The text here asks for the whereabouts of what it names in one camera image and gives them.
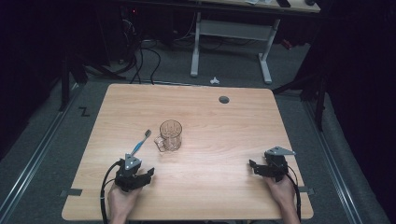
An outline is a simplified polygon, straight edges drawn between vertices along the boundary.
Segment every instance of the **human hand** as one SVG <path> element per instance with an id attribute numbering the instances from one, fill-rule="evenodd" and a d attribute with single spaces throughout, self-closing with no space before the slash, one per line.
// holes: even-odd
<path id="1" fill-rule="evenodd" d="M 294 206 L 295 190 L 291 181 L 283 176 L 282 180 L 275 182 L 271 177 L 264 176 L 264 181 L 271 190 L 274 200 L 280 207 L 283 222 L 285 224 L 300 223 Z"/>
<path id="2" fill-rule="evenodd" d="M 134 209 L 134 204 L 141 190 L 142 188 L 125 192 L 113 183 L 107 195 L 111 214 L 110 224 L 125 223 L 127 217 Z"/>
<path id="3" fill-rule="evenodd" d="M 274 200 L 279 204 L 293 204 L 294 203 L 294 187 L 291 181 L 283 176 L 278 182 L 271 177 L 264 176 L 264 181 L 267 183 L 268 187 L 271 190 L 271 194 Z"/>

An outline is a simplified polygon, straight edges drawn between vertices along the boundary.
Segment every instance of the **handle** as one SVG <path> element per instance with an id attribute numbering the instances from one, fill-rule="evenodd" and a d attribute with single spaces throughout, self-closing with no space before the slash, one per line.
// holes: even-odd
<path id="1" fill-rule="evenodd" d="M 157 145 L 158 150 L 160 150 L 161 152 L 165 152 L 166 148 L 165 145 L 163 144 L 163 141 L 165 141 L 165 139 L 163 139 L 161 137 L 161 135 L 158 135 L 155 139 L 154 139 L 154 143 L 155 145 Z"/>
<path id="2" fill-rule="evenodd" d="M 132 156 L 139 150 L 139 148 L 143 145 L 143 141 L 139 142 L 132 151 Z"/>

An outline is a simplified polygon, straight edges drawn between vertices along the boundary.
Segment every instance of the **table top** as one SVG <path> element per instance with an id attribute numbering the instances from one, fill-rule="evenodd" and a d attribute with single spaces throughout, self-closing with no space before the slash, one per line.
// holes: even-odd
<path id="1" fill-rule="evenodd" d="M 228 104 L 219 101 L 221 96 Z M 161 153 L 153 142 L 160 125 L 175 119 L 182 125 L 178 151 Z M 278 206 L 248 160 L 265 164 L 263 152 L 279 146 L 291 149 L 274 95 L 266 89 L 110 85 L 67 197 L 63 218 L 100 220 L 99 194 L 108 168 L 143 139 L 135 154 L 139 172 L 152 167 L 151 183 L 140 193 L 129 219 L 219 220 L 280 218 Z M 304 181 L 294 156 L 285 156 Z M 110 173 L 114 178 L 118 166 Z M 111 184 L 106 186 L 108 193 Z M 302 218 L 313 210 L 306 193 Z"/>
<path id="2" fill-rule="evenodd" d="M 280 7 L 279 3 L 276 0 L 271 0 L 271 2 L 268 4 L 264 3 L 263 1 L 259 1 L 254 6 L 247 3 L 246 0 L 200 0 L 200 1 L 206 3 L 236 5 L 242 7 L 262 7 L 262 8 L 271 8 L 271 9 L 281 9 L 286 11 L 314 12 L 314 13 L 320 12 L 320 7 L 318 6 L 318 4 L 309 6 L 306 4 L 305 0 L 288 0 L 290 3 L 290 7 Z"/>

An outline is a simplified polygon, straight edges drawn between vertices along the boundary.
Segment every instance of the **wrist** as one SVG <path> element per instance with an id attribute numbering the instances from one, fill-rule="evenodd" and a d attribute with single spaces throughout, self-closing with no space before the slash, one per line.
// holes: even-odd
<path id="1" fill-rule="evenodd" d="M 280 207 L 283 223 L 300 224 L 300 219 L 297 216 L 297 210 L 293 203 L 280 204 L 279 207 Z"/>
<path id="2" fill-rule="evenodd" d="M 112 215 L 110 224 L 125 224 L 127 217 L 125 215 Z"/>

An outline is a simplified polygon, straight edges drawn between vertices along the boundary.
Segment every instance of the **toothbrush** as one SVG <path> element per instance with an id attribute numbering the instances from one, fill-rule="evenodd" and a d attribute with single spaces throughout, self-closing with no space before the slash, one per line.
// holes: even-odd
<path id="1" fill-rule="evenodd" d="M 141 142 L 139 142 L 139 143 L 136 145 L 136 147 L 134 147 L 134 150 L 133 150 L 132 153 L 131 153 L 132 156 L 139 150 L 139 148 L 143 145 L 143 143 L 145 143 L 146 139 L 148 139 L 148 137 L 149 137 L 150 135 L 151 135 L 151 131 L 150 131 L 150 130 L 147 130 L 147 131 L 145 132 L 145 138 L 144 138 Z"/>

